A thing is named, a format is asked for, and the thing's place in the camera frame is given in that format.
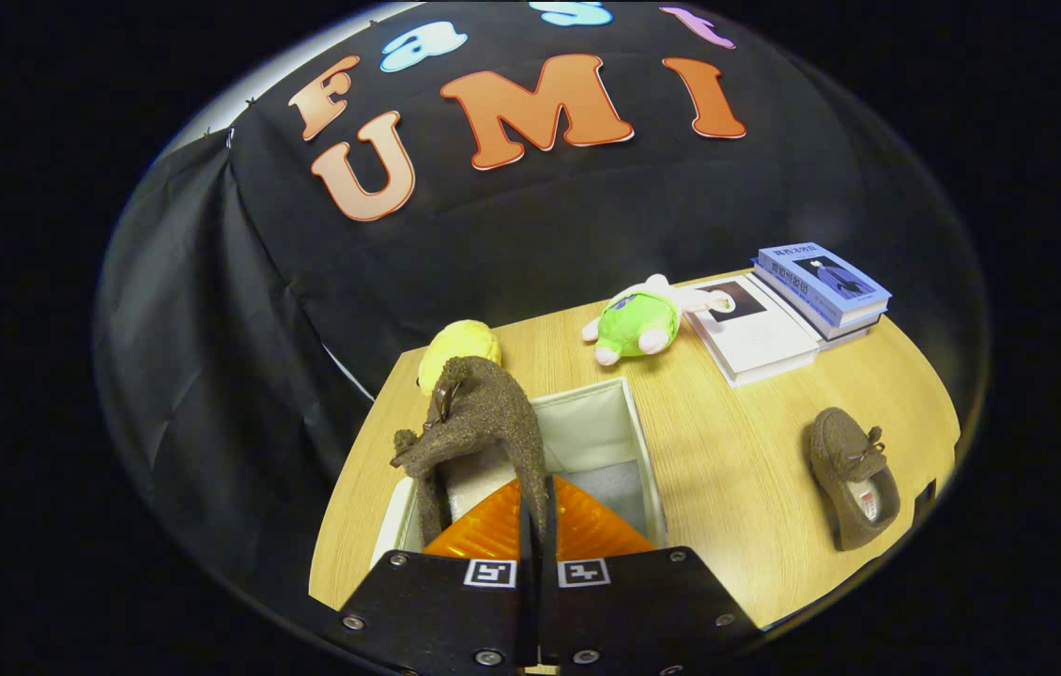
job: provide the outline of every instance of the brown shoe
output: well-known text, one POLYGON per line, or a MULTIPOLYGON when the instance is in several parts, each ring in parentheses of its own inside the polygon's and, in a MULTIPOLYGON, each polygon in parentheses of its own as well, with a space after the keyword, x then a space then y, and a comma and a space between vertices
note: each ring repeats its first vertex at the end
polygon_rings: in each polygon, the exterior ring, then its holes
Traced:
POLYGON ((811 467, 835 505, 842 551, 872 541, 902 506, 880 439, 882 428, 865 434, 852 416, 836 408, 820 412, 811 428, 811 467))

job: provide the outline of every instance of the wooden table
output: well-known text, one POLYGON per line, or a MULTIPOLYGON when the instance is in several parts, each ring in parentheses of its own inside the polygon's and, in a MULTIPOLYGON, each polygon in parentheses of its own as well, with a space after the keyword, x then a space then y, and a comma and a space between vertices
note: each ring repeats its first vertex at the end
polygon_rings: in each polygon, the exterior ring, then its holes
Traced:
MULTIPOLYGON (((888 317, 814 364, 731 388, 689 324, 661 354, 598 365, 579 333, 607 301, 498 327, 505 368, 530 398, 628 379, 668 547, 693 548, 758 626, 834 590, 908 530, 914 498, 929 481, 937 492, 946 485, 959 439, 955 411, 930 364, 888 317), (835 549, 830 501, 804 456, 804 430, 828 406, 884 429, 902 498, 890 527, 850 552, 835 549)), ((404 476, 388 466, 394 432, 427 418, 429 399, 414 384, 423 350, 405 352, 388 374, 326 508, 309 594, 330 607, 342 607, 368 573, 388 498, 404 476)))

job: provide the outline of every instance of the blue letter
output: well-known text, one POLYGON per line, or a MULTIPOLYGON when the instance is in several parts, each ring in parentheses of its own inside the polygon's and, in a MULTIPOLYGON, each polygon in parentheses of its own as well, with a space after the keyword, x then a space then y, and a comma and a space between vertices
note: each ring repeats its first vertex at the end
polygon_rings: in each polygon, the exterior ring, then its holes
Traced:
POLYGON ((556 25, 603 25, 613 19, 613 14, 602 8, 602 3, 526 3, 538 10, 543 20, 556 25))
POLYGON ((468 36, 457 34, 451 21, 435 21, 432 24, 415 28, 384 46, 383 52, 388 56, 380 62, 380 69, 385 72, 407 69, 424 57, 438 56, 454 50, 462 46, 465 39, 468 39, 468 36))

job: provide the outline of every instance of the storage box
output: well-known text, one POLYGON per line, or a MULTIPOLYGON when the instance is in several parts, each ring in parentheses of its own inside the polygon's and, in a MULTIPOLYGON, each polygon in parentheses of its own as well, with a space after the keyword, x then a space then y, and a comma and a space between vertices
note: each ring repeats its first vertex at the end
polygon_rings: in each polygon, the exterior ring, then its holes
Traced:
MULTIPOLYGON (((560 474, 613 509, 655 544, 666 547, 664 508, 630 385, 625 378, 598 382, 569 393, 532 399, 549 474, 560 474)), ((495 449, 440 465, 452 519, 508 483, 514 467, 495 449)), ((421 551, 414 482, 402 478, 385 510, 371 565, 388 550, 421 551)))

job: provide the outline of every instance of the orange object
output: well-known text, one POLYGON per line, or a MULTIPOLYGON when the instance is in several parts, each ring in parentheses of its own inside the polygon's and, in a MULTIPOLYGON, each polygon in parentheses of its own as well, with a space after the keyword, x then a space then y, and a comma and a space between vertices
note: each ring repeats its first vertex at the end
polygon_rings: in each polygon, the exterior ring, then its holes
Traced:
MULTIPOLYGON (((556 484, 556 559, 577 560, 650 552, 655 548, 618 514, 559 476, 556 484)), ((518 559, 518 480, 468 509, 422 550, 455 558, 518 559)))

